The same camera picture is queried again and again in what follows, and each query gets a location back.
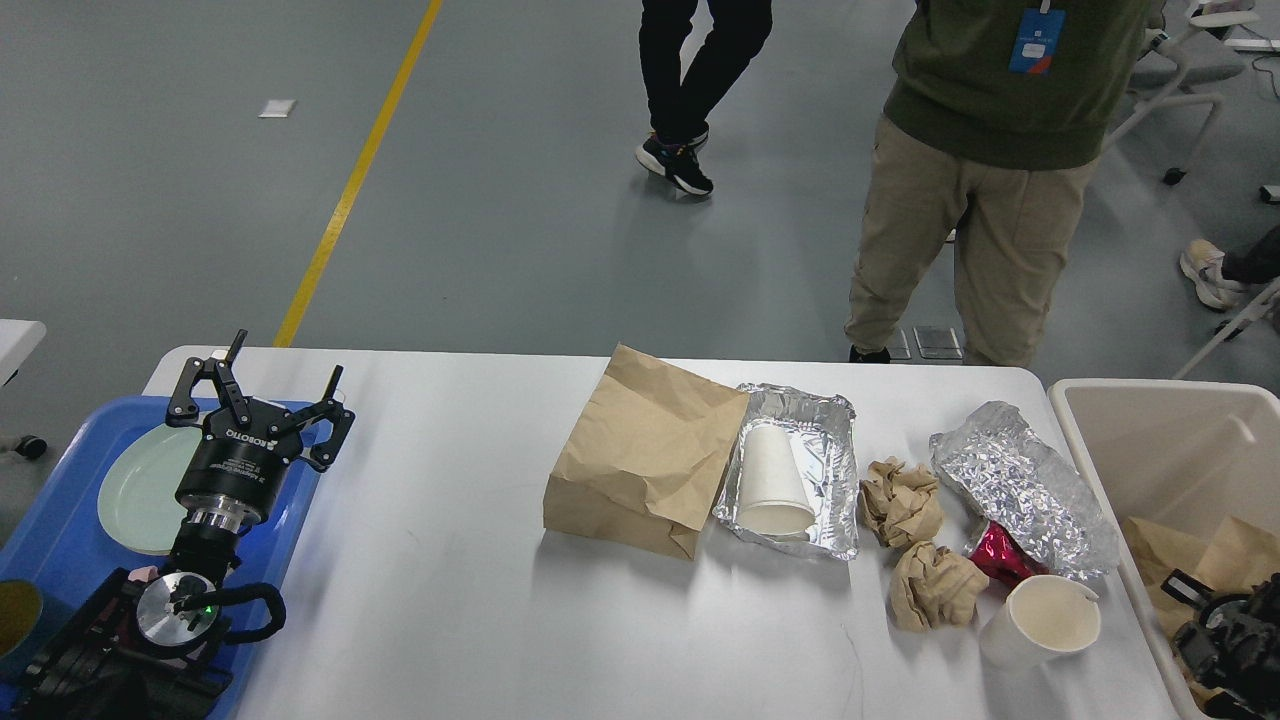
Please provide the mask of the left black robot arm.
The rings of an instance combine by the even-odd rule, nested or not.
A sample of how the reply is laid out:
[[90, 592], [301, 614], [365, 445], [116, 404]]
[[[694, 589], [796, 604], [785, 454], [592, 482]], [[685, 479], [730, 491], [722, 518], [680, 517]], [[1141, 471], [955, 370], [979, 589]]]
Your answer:
[[38, 610], [3, 655], [8, 719], [225, 719], [319, 477], [355, 414], [335, 366], [312, 404], [247, 395], [244, 342], [186, 360], [169, 397], [101, 406], [3, 550]]

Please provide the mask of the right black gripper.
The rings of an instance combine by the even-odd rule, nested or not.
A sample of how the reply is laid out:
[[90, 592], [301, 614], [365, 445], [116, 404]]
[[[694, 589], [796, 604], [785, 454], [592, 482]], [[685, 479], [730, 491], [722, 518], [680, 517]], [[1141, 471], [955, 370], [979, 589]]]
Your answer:
[[1196, 610], [1175, 632], [1172, 646], [1190, 678], [1213, 692], [1204, 714], [1279, 715], [1279, 577], [1249, 594], [1222, 593], [1174, 568], [1160, 588]]

